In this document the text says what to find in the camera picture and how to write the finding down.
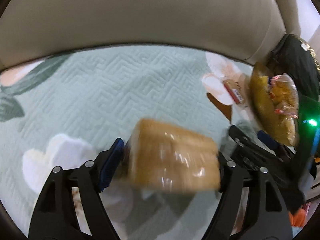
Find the floral quilted green sofa cover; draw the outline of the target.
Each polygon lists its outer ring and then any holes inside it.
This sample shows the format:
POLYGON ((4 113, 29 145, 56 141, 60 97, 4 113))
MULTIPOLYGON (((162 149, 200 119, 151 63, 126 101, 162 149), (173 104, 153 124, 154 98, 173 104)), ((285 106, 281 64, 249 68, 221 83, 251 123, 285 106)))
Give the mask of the floral quilted green sofa cover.
POLYGON ((256 139, 248 108, 228 119, 210 100, 222 76, 246 83, 253 67, 201 50, 128 46, 62 54, 1 77, 1 202, 27 235, 34 206, 55 166, 79 167, 129 139, 141 118, 211 137, 226 153, 237 125, 256 139))

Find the small brown snack bar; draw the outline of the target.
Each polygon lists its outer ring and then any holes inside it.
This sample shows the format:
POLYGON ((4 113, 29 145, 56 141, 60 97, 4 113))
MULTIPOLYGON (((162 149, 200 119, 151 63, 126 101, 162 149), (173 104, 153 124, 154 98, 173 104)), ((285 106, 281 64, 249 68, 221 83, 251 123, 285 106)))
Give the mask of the small brown snack bar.
POLYGON ((223 80, 222 83, 237 105, 245 104, 245 98, 242 96, 241 89, 237 82, 233 81, 232 79, 226 79, 223 80))

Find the bread bag with red stripes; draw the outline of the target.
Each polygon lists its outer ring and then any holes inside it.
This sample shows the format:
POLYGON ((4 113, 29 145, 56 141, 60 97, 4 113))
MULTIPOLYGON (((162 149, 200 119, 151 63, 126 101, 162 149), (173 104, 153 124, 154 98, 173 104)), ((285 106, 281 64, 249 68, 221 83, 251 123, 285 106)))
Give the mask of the bread bag with red stripes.
POLYGON ((299 97, 294 81, 286 73, 270 77, 268 93, 274 105, 274 112, 280 116, 280 126, 284 129, 285 140, 289 146, 295 146, 299 97))

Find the beige leather sofa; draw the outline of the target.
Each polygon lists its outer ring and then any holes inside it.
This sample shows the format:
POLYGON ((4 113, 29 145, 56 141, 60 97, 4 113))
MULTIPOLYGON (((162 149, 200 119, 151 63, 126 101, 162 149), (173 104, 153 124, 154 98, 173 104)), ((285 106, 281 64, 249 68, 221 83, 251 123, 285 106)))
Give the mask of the beige leather sofa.
POLYGON ((300 34, 296 0, 1 0, 1 67, 125 43, 204 49, 254 64, 300 34))

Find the sliced bread pack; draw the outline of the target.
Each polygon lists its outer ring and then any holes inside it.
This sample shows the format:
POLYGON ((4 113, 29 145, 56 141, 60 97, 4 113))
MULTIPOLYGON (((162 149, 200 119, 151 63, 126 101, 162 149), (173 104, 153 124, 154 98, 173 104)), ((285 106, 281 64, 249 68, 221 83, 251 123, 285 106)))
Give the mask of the sliced bread pack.
POLYGON ((127 144, 127 179, 145 189, 172 193, 218 190, 218 148, 200 133, 142 118, 127 144))

